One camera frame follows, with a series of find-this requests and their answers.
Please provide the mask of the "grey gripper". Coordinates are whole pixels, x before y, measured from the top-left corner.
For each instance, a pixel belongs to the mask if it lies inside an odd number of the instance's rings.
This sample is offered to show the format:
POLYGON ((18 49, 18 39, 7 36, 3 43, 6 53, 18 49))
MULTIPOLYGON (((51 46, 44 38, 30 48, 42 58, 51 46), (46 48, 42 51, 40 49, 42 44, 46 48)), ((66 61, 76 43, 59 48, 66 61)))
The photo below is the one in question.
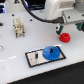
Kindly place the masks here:
POLYGON ((56 33, 61 33, 61 26, 76 24, 79 31, 84 32, 84 13, 76 9, 66 10, 62 13, 64 22, 56 25, 56 33))

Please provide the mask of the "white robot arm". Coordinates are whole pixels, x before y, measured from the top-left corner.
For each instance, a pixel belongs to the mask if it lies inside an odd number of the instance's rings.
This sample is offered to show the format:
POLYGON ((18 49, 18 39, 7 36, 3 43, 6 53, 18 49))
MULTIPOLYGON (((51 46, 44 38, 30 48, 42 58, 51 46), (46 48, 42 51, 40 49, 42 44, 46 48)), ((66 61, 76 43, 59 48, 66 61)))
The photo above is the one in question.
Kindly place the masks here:
POLYGON ((75 24, 79 31, 84 32, 84 0, 46 0, 45 17, 47 20, 62 17, 63 22, 57 23, 56 27, 58 35, 69 24, 75 24))

